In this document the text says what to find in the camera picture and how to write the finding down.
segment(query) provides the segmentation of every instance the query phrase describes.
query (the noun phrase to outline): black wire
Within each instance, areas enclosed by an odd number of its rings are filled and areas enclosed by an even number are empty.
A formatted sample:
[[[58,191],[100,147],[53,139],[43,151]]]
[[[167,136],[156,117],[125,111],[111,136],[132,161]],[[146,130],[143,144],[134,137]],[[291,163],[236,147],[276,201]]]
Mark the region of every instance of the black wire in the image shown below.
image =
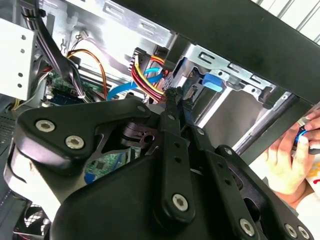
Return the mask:
[[[22,14],[25,16],[26,25],[29,29],[37,31],[38,47],[42,51],[48,63],[52,68],[58,72],[62,79],[70,82],[70,73],[72,72],[70,63],[61,54],[55,41],[49,34],[43,20],[39,17],[39,1],[34,1],[34,8],[32,10],[22,8]]]
[[[71,48],[71,51],[74,51],[76,49],[76,46],[83,40],[83,38],[77,38],[77,36],[75,36],[76,43],[73,45],[73,47]]]

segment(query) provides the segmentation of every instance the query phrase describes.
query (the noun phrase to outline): hand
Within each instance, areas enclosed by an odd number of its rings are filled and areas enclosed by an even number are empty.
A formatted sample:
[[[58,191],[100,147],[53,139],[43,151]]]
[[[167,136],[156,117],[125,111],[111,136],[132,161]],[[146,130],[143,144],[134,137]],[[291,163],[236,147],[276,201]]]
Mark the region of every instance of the hand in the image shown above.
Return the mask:
[[[260,156],[267,166],[269,187],[294,208],[306,193],[310,194],[305,178],[315,159],[308,153],[309,140],[306,136],[299,138],[292,158],[291,151],[298,131],[299,125],[296,123]]]

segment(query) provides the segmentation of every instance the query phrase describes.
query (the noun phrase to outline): gray surface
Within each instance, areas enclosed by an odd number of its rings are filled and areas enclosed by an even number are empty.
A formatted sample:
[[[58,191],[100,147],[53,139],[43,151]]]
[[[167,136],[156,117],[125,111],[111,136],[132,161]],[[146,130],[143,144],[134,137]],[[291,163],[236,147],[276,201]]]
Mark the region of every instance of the gray surface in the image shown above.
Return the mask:
[[[13,0],[0,0],[0,18],[12,21]]]
[[[261,109],[252,95],[232,91],[204,127],[211,144],[232,147],[254,125]]]

